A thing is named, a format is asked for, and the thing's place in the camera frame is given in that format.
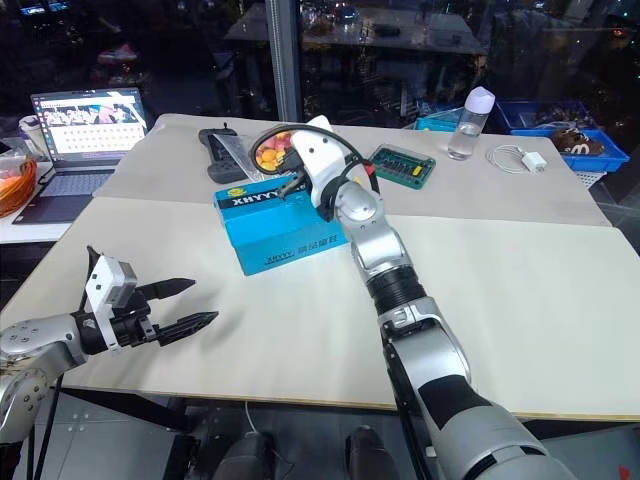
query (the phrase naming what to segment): window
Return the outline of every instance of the window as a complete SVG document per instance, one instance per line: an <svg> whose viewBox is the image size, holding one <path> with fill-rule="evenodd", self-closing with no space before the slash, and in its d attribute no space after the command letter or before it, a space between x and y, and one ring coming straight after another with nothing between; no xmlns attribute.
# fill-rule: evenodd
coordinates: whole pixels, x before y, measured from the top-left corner
<svg viewBox="0 0 640 480"><path fill-rule="evenodd" d="M550 119L585 114L629 153L640 131L640 2L300 0L304 118L404 127L483 85ZM495 118L489 129L503 133Z"/></svg>
<svg viewBox="0 0 640 480"><path fill-rule="evenodd" d="M276 119L268 38L239 40L264 3L237 0L0 0L0 112L30 95L138 87L162 113Z"/></svg>

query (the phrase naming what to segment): yellow label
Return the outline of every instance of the yellow label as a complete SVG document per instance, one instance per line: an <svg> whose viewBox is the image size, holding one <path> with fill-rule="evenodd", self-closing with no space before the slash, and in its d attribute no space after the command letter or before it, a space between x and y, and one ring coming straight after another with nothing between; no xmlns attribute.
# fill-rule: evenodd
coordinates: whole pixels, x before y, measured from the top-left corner
<svg viewBox="0 0 640 480"><path fill-rule="evenodd" d="M241 197L242 195L244 195L246 192L246 190L242 187L236 187L236 188L232 188L231 190L229 190L227 192L227 195L229 195L230 197Z"/></svg>

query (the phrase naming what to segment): green circuit board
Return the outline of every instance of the green circuit board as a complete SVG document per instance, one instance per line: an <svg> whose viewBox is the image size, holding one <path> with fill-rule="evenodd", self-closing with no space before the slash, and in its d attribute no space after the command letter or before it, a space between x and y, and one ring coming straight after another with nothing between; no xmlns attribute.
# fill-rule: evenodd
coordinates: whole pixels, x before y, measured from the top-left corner
<svg viewBox="0 0 640 480"><path fill-rule="evenodd" d="M436 161L417 153L381 145L371 157L376 174L405 187L420 190L436 166Z"/></svg>

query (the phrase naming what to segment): metal pole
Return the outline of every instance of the metal pole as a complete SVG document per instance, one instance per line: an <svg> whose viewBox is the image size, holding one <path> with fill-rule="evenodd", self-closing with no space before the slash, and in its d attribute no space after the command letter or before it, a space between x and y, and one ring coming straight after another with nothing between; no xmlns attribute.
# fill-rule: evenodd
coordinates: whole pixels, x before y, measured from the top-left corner
<svg viewBox="0 0 640 480"><path fill-rule="evenodd" d="M278 117L283 122L302 120L297 2L298 0L266 0Z"/></svg>

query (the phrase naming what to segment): blue cardboard box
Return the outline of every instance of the blue cardboard box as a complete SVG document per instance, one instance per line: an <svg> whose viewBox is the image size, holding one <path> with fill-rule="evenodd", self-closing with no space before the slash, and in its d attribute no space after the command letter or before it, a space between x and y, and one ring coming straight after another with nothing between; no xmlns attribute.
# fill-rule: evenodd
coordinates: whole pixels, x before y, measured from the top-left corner
<svg viewBox="0 0 640 480"><path fill-rule="evenodd" d="M278 198L289 177L221 190L214 204L245 275L346 243L342 228L320 218L304 190Z"/></svg>

